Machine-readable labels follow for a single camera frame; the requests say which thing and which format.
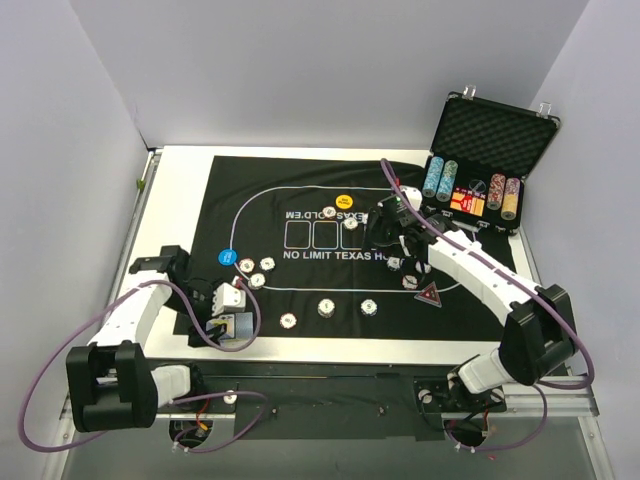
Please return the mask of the grey chips top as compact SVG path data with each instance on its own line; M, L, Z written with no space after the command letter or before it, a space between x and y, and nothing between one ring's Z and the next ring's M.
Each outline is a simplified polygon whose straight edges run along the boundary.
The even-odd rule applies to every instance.
M352 231L352 230L355 230L359 226L359 222L358 222L357 219L355 219L353 217L349 217L349 218L346 218L343 221L343 225L347 230Z

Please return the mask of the grey chips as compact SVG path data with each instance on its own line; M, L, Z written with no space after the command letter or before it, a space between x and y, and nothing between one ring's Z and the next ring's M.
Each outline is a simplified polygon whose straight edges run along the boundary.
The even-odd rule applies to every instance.
M248 284L251 289L261 289L266 284L266 276L263 273L254 273L249 277Z
M343 221L343 225L347 230L352 231L352 230L355 230L359 226L359 222L358 222L357 219L355 219L353 217L349 217L349 218L346 218Z
M391 271L399 271L403 266L404 260L398 257L390 257L387 260L387 267Z

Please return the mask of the blue chip stack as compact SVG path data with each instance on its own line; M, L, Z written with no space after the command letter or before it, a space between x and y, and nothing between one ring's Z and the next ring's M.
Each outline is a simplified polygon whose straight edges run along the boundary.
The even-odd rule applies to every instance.
M360 311L365 316L374 316L378 311L377 303L372 299L365 299L360 304Z

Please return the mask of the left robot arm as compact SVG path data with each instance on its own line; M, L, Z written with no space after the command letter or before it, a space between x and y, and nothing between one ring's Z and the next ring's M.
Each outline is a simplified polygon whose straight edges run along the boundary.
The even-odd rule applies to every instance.
M216 281L206 292L190 283L190 255L177 245L133 261L125 294L109 309L100 330L66 357L71 410L83 433L148 428L158 410L174 403L200 408L206 388L196 366L152 367L144 355L162 309L190 318L188 344L236 352L252 343L259 322L247 311L247 293L238 282Z

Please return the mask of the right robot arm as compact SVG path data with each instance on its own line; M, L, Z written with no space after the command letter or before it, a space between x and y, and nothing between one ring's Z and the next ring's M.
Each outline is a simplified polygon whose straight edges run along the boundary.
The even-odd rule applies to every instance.
M449 218L423 217L404 194L392 194L369 209L363 246L447 274L501 323L499 346L465 361L448 377L448 400L459 409L505 383L534 385L578 350L571 302L562 288L543 288L507 269Z

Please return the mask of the red white chip top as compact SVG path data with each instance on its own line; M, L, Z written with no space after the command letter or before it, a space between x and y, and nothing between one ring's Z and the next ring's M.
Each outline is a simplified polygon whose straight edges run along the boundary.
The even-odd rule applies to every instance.
M325 219L333 219L336 217L336 209L331 206L324 207L322 213Z

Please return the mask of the grey chip stack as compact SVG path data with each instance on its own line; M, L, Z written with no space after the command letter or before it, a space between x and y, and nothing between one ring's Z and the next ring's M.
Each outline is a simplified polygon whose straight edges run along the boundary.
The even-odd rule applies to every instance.
M335 313L335 303L329 298L324 298L318 302L317 312L322 318L330 318Z

